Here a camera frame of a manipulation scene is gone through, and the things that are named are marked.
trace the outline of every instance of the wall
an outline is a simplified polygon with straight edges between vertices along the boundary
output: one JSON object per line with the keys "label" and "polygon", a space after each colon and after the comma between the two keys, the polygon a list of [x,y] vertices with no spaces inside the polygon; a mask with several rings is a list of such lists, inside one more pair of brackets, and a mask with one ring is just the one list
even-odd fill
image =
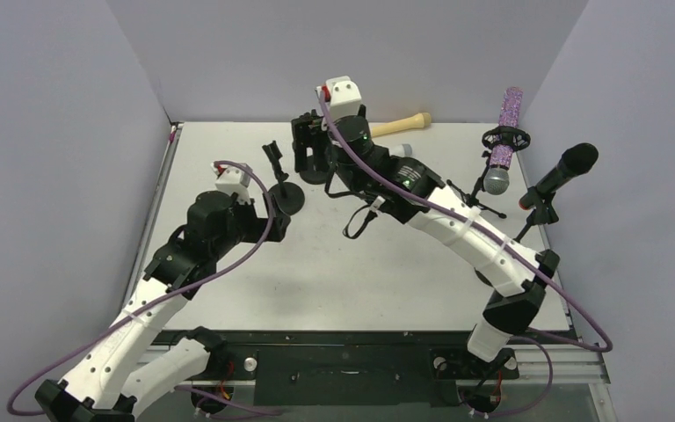
{"label": "wall", "polygon": [[105,2],[0,2],[0,422],[113,319],[168,134]]}
{"label": "wall", "polygon": [[555,199],[563,285],[612,335],[622,421],[675,421],[675,1],[591,0],[523,119],[538,179],[600,150]]}
{"label": "wall", "polygon": [[109,0],[173,120],[291,120],[350,75],[374,121],[496,121],[531,101],[586,0]]}

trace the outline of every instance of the purple glitter microphone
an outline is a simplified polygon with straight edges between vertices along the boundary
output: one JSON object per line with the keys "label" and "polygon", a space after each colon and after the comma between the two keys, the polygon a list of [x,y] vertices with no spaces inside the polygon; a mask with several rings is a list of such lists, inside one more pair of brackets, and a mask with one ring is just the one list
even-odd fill
{"label": "purple glitter microphone", "polygon": [[[519,109],[521,96],[524,92],[520,88],[511,87],[505,90],[501,114],[498,119],[500,127],[516,127],[519,124]],[[508,189],[508,169],[511,168],[513,148],[507,142],[500,142],[500,135],[493,142],[495,145],[490,153],[488,170],[485,173],[483,187],[491,195],[500,195]]]}

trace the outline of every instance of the tabletop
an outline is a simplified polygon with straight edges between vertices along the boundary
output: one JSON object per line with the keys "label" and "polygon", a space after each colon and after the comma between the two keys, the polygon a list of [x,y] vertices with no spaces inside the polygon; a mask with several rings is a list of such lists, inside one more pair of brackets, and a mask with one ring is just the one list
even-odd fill
{"label": "tabletop", "polygon": [[[433,123],[424,130],[376,138],[377,144],[408,143],[413,156],[443,179],[471,190],[484,168],[480,142],[495,125]],[[264,244],[232,273],[203,286],[194,299],[167,324],[167,330],[200,325],[213,330],[311,331],[471,331],[479,321],[492,289],[480,282],[472,267],[443,244],[392,217],[375,219],[356,240],[342,235],[351,214],[362,203],[356,198],[330,199],[323,186],[301,181],[293,172],[289,123],[188,122],[178,138],[169,177],[156,214],[144,266],[153,251],[185,222],[195,197],[214,189],[214,160],[247,163],[267,186],[275,177],[262,145],[275,140],[284,157],[289,181],[306,195],[304,208],[293,216],[286,239]],[[482,216],[514,237],[527,212],[518,206],[526,191],[518,160],[509,171],[506,193],[479,199],[508,215],[501,220]],[[345,186],[335,178],[332,191]],[[257,186],[250,185],[258,214],[265,207]],[[532,229],[522,244],[544,249],[541,232]],[[242,256],[251,244],[239,244],[219,268]],[[563,302],[548,291],[533,327],[569,329]]]}

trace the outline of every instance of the microphone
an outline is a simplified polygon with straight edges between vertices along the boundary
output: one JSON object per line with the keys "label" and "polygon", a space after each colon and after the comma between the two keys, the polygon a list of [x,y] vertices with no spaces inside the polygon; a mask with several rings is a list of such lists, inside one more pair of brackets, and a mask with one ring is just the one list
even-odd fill
{"label": "microphone", "polygon": [[598,158],[599,151],[590,143],[579,143],[575,147],[566,149],[555,168],[521,197],[519,206],[523,209],[530,209],[534,206],[535,195],[541,198],[554,195],[555,191],[574,177],[588,173]]}
{"label": "microphone", "polygon": [[[498,118],[497,128],[515,128],[519,124],[519,109],[521,107],[521,97],[524,92],[520,88],[511,87],[505,90],[503,105],[501,106],[500,117]],[[483,145],[492,146],[490,159],[488,160],[488,169],[485,172],[483,188],[485,192],[491,195],[500,195],[508,189],[510,180],[508,170],[511,168],[511,159],[513,152],[524,149],[529,145],[522,143],[519,132],[501,132],[497,133],[497,140],[487,142],[485,138],[493,135],[492,131],[483,135]],[[512,138],[519,136],[518,141]]]}

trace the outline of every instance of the round black base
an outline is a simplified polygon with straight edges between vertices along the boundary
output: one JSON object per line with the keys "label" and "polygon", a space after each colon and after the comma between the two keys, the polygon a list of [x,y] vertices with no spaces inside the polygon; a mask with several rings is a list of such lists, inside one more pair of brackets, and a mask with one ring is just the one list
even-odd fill
{"label": "round black base", "polygon": [[[314,157],[307,157],[307,168],[314,168]],[[301,180],[310,185],[324,185],[327,182],[327,171],[305,170],[299,173]]]}
{"label": "round black base", "polygon": [[294,215],[298,213],[302,207],[304,207],[304,191],[291,182],[283,182],[283,187],[286,189],[286,194],[283,195],[280,191],[280,186],[275,185],[268,190],[268,193],[271,193],[275,197],[275,201],[278,202],[278,207],[281,211],[288,215]]}

